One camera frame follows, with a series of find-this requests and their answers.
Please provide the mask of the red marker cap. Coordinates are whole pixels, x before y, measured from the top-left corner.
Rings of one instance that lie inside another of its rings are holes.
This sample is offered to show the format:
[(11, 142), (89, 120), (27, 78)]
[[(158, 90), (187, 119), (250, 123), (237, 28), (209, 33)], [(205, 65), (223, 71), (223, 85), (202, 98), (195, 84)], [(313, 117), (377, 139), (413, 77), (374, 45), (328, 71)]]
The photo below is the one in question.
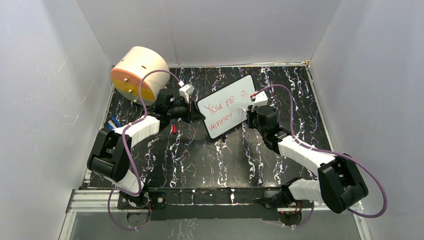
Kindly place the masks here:
[(176, 135), (177, 134), (177, 127), (176, 127), (176, 125), (172, 125), (171, 126), (171, 130), (172, 130), (172, 134), (174, 134), (174, 135)]

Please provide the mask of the white board black frame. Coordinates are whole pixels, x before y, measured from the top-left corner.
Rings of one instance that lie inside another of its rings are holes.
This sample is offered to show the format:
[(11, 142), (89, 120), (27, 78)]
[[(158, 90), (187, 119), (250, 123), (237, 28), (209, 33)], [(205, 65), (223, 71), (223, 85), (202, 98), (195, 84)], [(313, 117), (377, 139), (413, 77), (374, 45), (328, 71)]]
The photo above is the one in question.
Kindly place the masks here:
[(216, 139), (246, 120), (245, 110), (253, 104), (256, 92), (253, 76), (248, 74), (200, 99), (196, 106), (205, 117), (203, 123), (211, 139)]

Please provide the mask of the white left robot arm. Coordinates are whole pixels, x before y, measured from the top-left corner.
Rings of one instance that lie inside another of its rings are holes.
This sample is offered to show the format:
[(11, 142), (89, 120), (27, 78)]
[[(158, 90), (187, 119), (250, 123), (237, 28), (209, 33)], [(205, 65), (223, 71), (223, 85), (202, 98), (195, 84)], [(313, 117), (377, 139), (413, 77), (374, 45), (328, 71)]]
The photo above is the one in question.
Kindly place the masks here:
[(158, 100), (143, 111), (141, 118), (127, 125), (100, 129), (87, 160), (88, 170), (130, 196), (137, 208), (147, 206), (150, 198), (143, 191), (145, 184), (132, 157), (132, 147), (164, 130), (171, 120), (181, 119), (189, 124), (205, 120), (191, 97), (176, 96), (166, 89), (160, 90)]

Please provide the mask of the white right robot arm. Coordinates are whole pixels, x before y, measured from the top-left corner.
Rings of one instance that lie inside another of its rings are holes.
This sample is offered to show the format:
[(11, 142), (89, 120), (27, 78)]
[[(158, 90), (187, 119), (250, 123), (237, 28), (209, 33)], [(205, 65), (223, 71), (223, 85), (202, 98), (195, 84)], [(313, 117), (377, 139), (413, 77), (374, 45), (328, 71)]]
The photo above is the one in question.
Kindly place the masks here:
[(248, 127), (258, 131), (268, 149), (294, 160), (317, 176), (316, 180), (295, 177), (284, 183), (280, 192), (260, 199), (265, 207), (295, 207), (301, 201), (311, 201), (324, 203), (340, 214), (368, 196), (368, 187), (354, 162), (296, 141), (290, 131), (280, 126), (272, 106), (250, 105), (246, 118)]

